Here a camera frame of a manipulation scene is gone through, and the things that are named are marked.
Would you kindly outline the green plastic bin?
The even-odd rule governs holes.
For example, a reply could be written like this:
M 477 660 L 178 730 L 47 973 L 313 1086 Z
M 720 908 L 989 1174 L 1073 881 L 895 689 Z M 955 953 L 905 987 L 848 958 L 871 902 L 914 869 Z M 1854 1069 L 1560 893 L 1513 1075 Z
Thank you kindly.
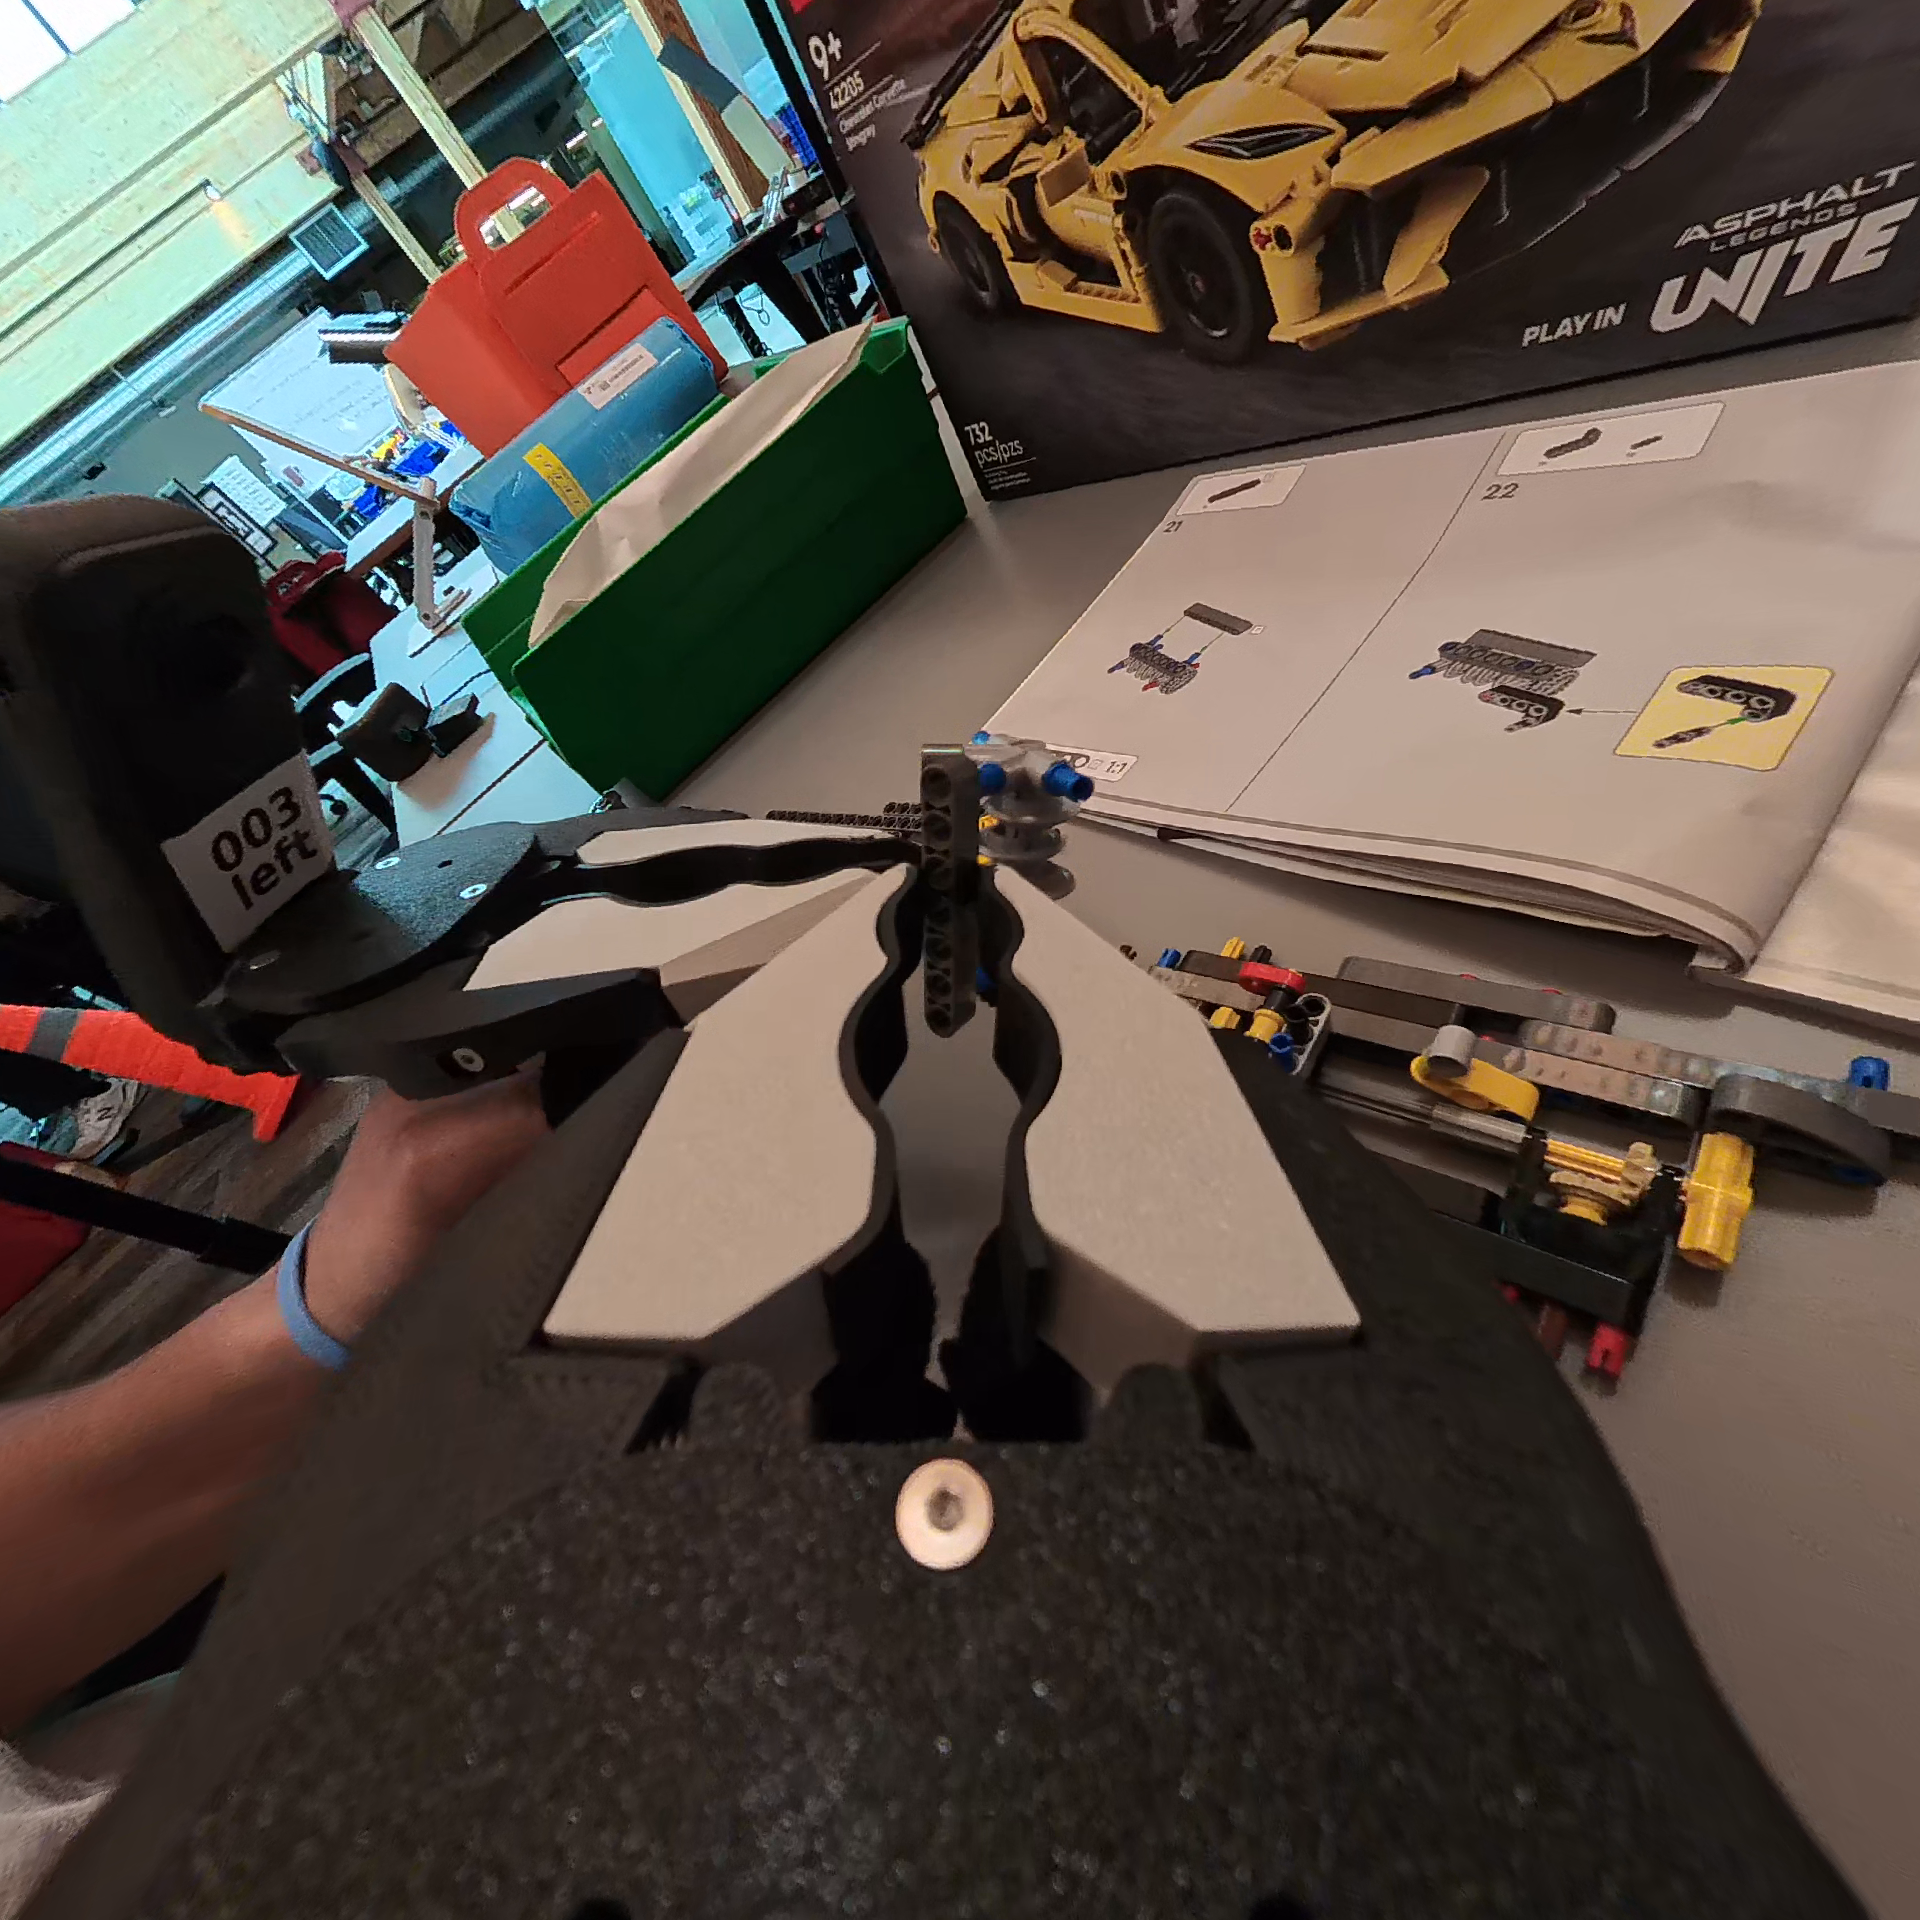
M 755 364 L 743 389 L 783 356 Z M 605 501 L 486 591 L 464 630 L 578 777 L 648 801 L 701 767 L 966 519 L 907 319 L 875 322 L 840 387 L 529 651 L 546 575 Z

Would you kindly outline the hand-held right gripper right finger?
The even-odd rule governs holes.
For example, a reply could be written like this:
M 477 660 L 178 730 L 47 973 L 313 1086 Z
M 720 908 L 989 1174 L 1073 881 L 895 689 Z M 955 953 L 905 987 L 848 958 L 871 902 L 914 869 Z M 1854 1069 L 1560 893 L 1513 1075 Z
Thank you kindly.
M 955 1331 L 974 1434 L 1081 1434 L 1136 1369 L 1346 1346 L 1360 1310 L 1197 1012 L 1031 881 L 981 884 L 999 1223 Z

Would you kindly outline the orange striped cone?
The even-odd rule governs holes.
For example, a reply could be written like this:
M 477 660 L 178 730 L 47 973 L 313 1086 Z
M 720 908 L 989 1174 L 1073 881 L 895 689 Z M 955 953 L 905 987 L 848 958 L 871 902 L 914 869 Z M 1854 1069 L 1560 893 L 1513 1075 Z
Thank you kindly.
M 57 1065 L 131 1082 L 179 1097 L 201 1097 L 251 1117 L 253 1141 L 278 1135 L 306 1082 L 297 1073 L 227 1069 L 190 1044 L 163 1037 L 131 1012 L 58 1010 L 3 1004 L 2 1051 L 22 1062 Z

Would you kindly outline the white shirt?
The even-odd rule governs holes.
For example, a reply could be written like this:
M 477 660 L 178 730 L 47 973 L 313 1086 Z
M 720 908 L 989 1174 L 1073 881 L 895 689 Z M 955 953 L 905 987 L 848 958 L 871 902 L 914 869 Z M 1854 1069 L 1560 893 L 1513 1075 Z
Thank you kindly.
M 112 1802 L 171 1702 L 179 1670 L 58 1708 L 2 1742 L 2 1915 L 18 1917 Z

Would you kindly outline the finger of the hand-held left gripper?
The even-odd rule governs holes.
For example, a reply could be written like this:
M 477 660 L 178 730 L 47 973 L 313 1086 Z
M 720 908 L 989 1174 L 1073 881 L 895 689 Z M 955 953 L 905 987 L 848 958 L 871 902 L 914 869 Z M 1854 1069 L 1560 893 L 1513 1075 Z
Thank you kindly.
M 583 897 L 539 908 L 495 939 L 464 983 L 464 1009 L 558 1004 L 617 980 L 658 989 L 680 1022 L 705 1025 L 720 1002 L 827 1002 L 882 972 L 877 911 L 901 865 L 861 865 L 813 881 L 730 882 L 680 902 Z
M 678 905 L 736 884 L 798 884 L 918 867 L 914 843 L 877 827 L 713 819 L 598 831 L 574 855 L 574 893 Z

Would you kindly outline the red plastic tote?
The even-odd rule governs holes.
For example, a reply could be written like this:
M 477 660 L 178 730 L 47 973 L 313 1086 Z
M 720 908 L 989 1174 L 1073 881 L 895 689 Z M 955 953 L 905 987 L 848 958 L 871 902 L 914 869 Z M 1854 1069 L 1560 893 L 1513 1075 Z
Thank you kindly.
M 680 287 L 605 175 L 567 185 L 528 158 L 503 159 L 451 210 L 464 258 L 425 290 L 389 347 L 422 399 L 481 454 L 669 319 L 713 347 Z

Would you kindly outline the lego chassis assembly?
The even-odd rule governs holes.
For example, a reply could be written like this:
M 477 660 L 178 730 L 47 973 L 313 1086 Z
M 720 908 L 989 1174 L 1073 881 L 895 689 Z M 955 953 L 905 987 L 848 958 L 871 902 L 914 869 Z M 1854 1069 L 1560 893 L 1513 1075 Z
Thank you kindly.
M 1838 1079 L 1727 1062 L 1615 1033 L 1602 998 L 1360 955 L 1312 973 L 1234 941 L 1139 967 L 1346 1116 L 1475 1159 L 1467 1174 L 1374 1142 L 1550 1358 L 1586 1331 L 1581 1369 L 1603 1386 L 1661 1284 L 1725 1277 L 1765 1172 L 1875 1193 L 1914 1164 L 1914 1094 L 1882 1059 Z

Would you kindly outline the person's left hand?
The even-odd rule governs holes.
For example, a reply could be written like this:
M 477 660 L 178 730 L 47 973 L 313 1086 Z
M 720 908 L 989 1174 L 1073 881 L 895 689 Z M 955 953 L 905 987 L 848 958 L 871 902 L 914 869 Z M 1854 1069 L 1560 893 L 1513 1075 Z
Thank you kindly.
M 376 1094 L 309 1241 L 313 1263 L 410 1266 L 546 1135 L 537 1069 L 419 1102 Z

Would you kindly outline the blue wristband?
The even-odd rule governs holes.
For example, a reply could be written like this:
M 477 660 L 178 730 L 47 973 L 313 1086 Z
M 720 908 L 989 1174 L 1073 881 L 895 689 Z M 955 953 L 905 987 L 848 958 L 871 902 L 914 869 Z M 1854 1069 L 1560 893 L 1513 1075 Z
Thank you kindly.
M 278 1326 L 294 1350 L 322 1371 L 341 1373 L 352 1361 L 352 1343 L 337 1338 L 323 1314 L 314 1313 L 311 1294 L 318 1226 L 318 1220 L 311 1220 L 287 1239 L 271 1270 L 271 1299 Z

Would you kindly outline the person's left forearm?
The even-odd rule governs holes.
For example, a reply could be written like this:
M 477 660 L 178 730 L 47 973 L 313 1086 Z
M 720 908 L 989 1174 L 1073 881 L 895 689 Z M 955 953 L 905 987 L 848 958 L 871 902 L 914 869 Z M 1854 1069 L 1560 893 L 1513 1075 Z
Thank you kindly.
M 11 1737 L 225 1573 L 330 1369 L 262 1276 L 114 1373 L 3 1406 Z

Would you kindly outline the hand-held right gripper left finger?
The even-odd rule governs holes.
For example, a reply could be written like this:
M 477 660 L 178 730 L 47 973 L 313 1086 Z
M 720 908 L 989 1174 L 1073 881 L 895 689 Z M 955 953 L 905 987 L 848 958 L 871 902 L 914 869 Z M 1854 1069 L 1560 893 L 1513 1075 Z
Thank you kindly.
M 880 1105 L 907 1057 L 918 877 L 894 865 L 697 1015 L 551 1302 L 558 1348 L 746 1362 L 815 1434 L 947 1434 L 925 1259 Z

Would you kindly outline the instruction booklet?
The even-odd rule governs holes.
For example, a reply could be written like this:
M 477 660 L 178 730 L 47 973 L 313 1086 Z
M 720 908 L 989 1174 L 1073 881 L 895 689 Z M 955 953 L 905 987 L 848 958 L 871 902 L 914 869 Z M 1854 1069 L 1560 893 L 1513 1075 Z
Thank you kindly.
M 1918 372 L 1193 478 L 989 732 L 1107 825 L 1914 1035 Z

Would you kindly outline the small lego beam assembly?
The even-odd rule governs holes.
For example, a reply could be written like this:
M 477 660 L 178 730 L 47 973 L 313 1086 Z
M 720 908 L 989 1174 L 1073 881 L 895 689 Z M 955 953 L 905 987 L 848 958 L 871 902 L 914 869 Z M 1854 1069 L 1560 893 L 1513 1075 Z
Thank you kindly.
M 1065 901 L 1065 829 L 1096 783 L 1079 759 L 1031 735 L 974 733 L 927 742 L 918 759 L 920 983 L 927 1031 L 953 1037 L 982 996 L 981 898 L 989 876 L 1015 873 Z

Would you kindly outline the lego set box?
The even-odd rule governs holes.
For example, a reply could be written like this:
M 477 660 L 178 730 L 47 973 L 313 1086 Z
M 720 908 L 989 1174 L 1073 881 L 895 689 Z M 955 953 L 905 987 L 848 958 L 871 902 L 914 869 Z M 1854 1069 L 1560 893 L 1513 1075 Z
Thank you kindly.
M 1914 2 L 782 13 L 982 495 L 1914 311 Z

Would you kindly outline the white paper bag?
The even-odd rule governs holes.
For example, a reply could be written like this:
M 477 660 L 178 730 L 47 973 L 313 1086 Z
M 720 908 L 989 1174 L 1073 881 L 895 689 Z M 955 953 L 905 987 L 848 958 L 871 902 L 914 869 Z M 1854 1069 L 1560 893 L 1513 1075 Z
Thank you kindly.
M 875 322 L 791 351 L 614 491 L 546 575 L 525 647 L 583 613 L 726 483 L 755 465 L 861 364 Z

